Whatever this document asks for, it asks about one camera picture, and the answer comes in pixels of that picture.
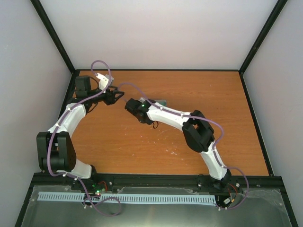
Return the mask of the grey glasses case green lining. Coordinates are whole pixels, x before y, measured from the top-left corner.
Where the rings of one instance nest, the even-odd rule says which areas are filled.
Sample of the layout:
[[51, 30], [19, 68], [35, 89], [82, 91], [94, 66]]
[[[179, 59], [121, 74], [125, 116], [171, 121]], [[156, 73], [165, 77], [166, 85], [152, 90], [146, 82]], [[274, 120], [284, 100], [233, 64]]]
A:
[[156, 102], [163, 106], [167, 105], [167, 101], [165, 99], [156, 100]]

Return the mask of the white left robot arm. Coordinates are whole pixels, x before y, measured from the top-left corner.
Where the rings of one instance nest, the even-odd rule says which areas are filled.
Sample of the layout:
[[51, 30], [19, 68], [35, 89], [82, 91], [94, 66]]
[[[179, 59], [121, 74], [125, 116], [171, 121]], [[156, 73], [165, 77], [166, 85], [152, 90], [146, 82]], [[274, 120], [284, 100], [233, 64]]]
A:
[[115, 104], [123, 95], [110, 75], [97, 73], [91, 76], [77, 76], [75, 90], [67, 101], [66, 108], [58, 121], [46, 132], [38, 133], [36, 137], [38, 163], [42, 171], [52, 176], [72, 176], [82, 179], [82, 185], [87, 190], [98, 186], [98, 177], [93, 165], [85, 164], [77, 159], [71, 137], [80, 121], [103, 102], [106, 105]]

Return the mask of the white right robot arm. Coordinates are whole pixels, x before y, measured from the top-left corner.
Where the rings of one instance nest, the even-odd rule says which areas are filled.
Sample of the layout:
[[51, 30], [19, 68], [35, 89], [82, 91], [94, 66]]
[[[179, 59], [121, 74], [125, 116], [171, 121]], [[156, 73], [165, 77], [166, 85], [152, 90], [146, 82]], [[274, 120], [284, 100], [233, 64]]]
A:
[[183, 132], [187, 146], [200, 154], [210, 175], [210, 185], [218, 191], [223, 191], [231, 177], [231, 172], [223, 163], [216, 148], [214, 129], [208, 120], [199, 111], [192, 113], [177, 111], [161, 105], [154, 100], [129, 99], [125, 109], [140, 123], [151, 125], [155, 122], [164, 123]]

